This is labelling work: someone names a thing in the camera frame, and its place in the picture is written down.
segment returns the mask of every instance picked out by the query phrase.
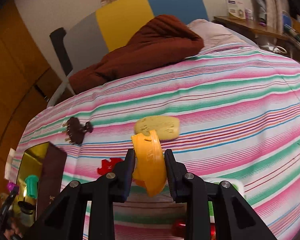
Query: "striped tablecloth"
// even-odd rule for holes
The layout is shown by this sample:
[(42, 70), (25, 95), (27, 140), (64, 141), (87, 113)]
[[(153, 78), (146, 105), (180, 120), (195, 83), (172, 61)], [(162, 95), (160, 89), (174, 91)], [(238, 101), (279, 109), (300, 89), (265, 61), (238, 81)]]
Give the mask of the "striped tablecloth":
[[(24, 150), (46, 141), (68, 154), (62, 188), (73, 179), (95, 180), (102, 159), (124, 158), (132, 147), (135, 122), (160, 114), (181, 125), (179, 138), (162, 142), (163, 150), (171, 148), (189, 172), (240, 180), (274, 235), (292, 239), (300, 228), (300, 65), (247, 44), (215, 47), (44, 110), (23, 133), (10, 180)], [(61, 133), (71, 116), (93, 124), (81, 147)], [(149, 198), (133, 184), (128, 201), (114, 206), (116, 239), (176, 239), (170, 227), (184, 215), (167, 187)]]

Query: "orange plastic object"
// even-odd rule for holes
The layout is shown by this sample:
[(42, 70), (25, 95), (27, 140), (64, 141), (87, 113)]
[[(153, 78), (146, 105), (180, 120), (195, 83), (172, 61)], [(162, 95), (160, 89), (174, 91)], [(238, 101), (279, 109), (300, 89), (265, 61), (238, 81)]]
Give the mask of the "orange plastic object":
[(149, 136), (142, 133), (131, 136), (137, 157), (137, 167), (132, 176), (136, 184), (145, 187), (148, 196), (159, 194), (166, 184), (167, 172), (163, 153), (155, 130)]

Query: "wall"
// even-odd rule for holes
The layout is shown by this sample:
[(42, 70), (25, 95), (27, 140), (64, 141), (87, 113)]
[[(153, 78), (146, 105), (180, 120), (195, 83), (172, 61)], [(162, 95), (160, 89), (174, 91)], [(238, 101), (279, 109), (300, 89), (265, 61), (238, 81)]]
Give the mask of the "wall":
[[(203, 0), (210, 20), (226, 15), (225, 0)], [(250, 0), (244, 0), (252, 8)], [(49, 35), (57, 28), (69, 30), (82, 18), (101, 7), (100, 0), (15, 0), (19, 13), (32, 38), (50, 66), (64, 80), (65, 74), (51, 44)]]
[(100, 0), (14, 0), (32, 38), (57, 75), (66, 78), (50, 41), (50, 33), (67, 31), (101, 4)]

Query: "purple object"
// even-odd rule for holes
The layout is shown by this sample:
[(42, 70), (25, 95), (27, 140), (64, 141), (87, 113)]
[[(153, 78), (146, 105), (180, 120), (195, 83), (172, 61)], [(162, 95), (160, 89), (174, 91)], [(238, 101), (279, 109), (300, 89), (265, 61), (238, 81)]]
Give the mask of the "purple object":
[(9, 183), (7, 184), (7, 189), (9, 190), (9, 192), (11, 192), (11, 191), (14, 189), (14, 187), (18, 187), (18, 192), (19, 192), (19, 186), (17, 186), (17, 185), (14, 184), (13, 182), (9, 182)]

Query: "red shiny object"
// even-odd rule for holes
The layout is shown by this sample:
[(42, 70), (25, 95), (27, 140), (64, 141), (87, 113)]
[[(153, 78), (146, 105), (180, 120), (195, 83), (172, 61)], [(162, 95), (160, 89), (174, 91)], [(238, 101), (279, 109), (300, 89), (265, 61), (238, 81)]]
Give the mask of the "red shiny object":
[(122, 162), (122, 161), (123, 161), (123, 159), (121, 159), (121, 158), (110, 158), (110, 161), (108, 161), (107, 159), (103, 159), (101, 161), (102, 166), (101, 166), (101, 168), (97, 168), (97, 172), (100, 175), (105, 175), (108, 172), (111, 172), (117, 163)]
[[(171, 228), (173, 236), (185, 238), (186, 235), (186, 221), (183, 219), (177, 219)], [(216, 240), (216, 227), (214, 224), (210, 224), (211, 240)]]

